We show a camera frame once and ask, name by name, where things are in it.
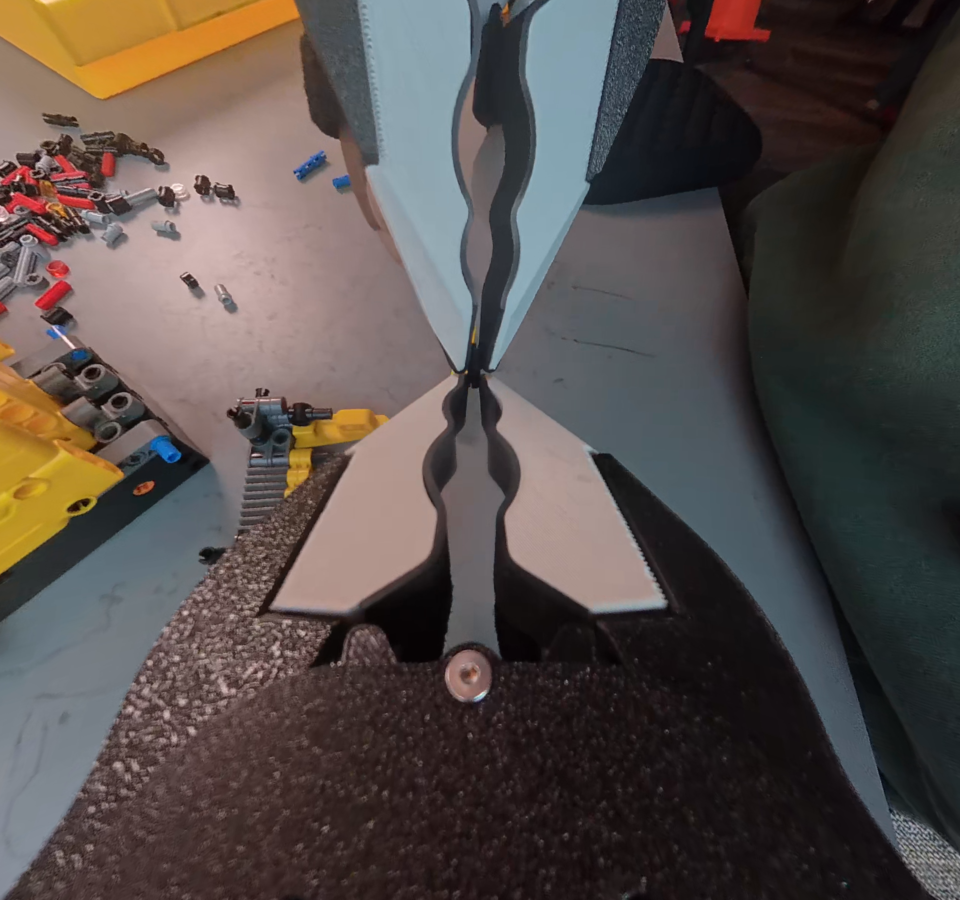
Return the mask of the yellow lego blade with connector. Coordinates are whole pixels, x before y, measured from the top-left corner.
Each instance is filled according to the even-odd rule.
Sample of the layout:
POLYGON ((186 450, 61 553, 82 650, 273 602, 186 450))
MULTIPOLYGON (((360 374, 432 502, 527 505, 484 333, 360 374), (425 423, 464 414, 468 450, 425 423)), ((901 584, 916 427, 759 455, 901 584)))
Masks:
POLYGON ((226 417, 251 449, 263 455, 354 443, 389 421, 387 416, 366 408, 334 410, 290 402, 272 396, 266 388, 238 399, 226 411, 226 417))

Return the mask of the person's right hand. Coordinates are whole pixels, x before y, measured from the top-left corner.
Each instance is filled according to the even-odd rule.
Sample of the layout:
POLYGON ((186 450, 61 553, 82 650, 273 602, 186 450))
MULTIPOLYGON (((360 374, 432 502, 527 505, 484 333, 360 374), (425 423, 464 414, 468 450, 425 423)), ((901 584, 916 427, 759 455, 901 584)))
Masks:
POLYGON ((374 196, 369 185, 362 152, 350 127, 346 123, 340 127, 339 140, 354 198, 360 207, 361 213, 370 229, 378 235, 381 244, 388 252, 390 258, 398 267, 402 268, 402 256, 386 224, 382 211, 379 208, 377 198, 374 196))

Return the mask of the pile of small lego pins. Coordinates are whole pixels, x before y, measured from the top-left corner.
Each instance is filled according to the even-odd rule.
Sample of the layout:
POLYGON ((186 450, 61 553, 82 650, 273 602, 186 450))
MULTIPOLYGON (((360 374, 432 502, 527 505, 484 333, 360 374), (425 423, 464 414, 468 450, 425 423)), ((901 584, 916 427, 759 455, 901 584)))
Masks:
POLYGON ((239 198, 233 185, 205 174, 189 186, 170 181, 136 189, 114 186, 125 158, 166 171, 163 151, 122 131, 85 131, 71 114, 43 112, 41 119, 53 134, 2 158, 1 308, 6 316, 9 301, 29 293, 46 334, 66 340, 75 318, 65 301, 74 289, 72 270, 54 255, 57 250, 90 239, 114 249, 128 237, 123 222, 150 208, 163 214, 150 222, 152 232, 174 240, 180 230, 173 217, 192 195, 229 206, 239 198))

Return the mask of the yellow plastic bin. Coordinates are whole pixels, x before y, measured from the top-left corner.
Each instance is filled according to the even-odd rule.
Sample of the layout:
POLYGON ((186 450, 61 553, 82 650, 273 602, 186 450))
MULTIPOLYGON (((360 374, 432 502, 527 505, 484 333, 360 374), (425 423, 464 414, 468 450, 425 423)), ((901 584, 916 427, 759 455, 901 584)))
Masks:
POLYGON ((297 18, 294 0, 1 0, 2 39, 100 100, 297 18))

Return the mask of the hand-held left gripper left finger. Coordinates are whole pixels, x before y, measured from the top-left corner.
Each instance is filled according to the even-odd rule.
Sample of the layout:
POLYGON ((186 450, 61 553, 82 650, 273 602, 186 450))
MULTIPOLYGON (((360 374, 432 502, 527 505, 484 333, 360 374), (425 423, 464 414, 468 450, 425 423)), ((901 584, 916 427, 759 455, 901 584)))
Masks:
POLYGON ((456 470, 464 378, 451 375, 347 453, 270 601, 273 613, 383 630, 395 650, 440 650, 452 582, 443 488, 456 470))

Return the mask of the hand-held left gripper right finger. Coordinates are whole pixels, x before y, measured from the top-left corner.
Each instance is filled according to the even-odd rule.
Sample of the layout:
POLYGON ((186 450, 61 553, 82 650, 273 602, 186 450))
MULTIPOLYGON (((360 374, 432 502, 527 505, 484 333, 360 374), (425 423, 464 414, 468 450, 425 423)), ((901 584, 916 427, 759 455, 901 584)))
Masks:
POLYGON ((592 446, 497 378, 484 380, 484 431, 503 494, 494 612, 509 639, 545 650, 563 628, 668 609, 592 446))

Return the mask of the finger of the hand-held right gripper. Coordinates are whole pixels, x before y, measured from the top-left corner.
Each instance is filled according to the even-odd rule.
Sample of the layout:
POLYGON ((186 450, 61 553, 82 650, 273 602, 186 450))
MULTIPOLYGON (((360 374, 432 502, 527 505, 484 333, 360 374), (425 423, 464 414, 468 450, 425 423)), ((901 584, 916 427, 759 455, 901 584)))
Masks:
POLYGON ((459 126, 478 51, 476 0, 357 0, 377 161, 373 198, 432 332, 466 369, 475 302, 473 205, 459 126))
POLYGON ((539 0, 509 23, 505 159, 489 210, 482 371, 495 371, 587 194, 619 0, 539 0))

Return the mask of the person's green sweater torso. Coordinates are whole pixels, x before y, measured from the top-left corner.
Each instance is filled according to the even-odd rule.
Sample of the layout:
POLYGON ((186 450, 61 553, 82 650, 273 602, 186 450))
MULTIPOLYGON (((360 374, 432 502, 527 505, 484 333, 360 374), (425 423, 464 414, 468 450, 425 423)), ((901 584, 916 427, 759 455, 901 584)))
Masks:
POLYGON ((753 381, 888 796, 958 846, 958 63, 745 211, 753 381))

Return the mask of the yellow black lego robot model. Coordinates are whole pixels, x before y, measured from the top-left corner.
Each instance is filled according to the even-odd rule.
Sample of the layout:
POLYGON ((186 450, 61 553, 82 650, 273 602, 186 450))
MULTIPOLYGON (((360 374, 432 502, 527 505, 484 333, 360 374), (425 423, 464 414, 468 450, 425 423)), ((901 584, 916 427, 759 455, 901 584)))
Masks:
POLYGON ((1 620, 210 464, 64 328, 2 344, 1 620))

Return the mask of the yellow lego beam with holes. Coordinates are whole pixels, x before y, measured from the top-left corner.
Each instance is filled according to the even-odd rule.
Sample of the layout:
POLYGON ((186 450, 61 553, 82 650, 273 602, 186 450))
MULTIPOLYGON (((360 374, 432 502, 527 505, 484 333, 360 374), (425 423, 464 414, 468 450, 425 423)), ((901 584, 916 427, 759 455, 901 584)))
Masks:
POLYGON ((475 387, 478 379, 486 372, 487 366, 484 360, 484 349, 479 342, 479 328, 474 326, 465 351, 463 365, 460 367, 451 365, 451 373, 466 377, 469 383, 475 387))

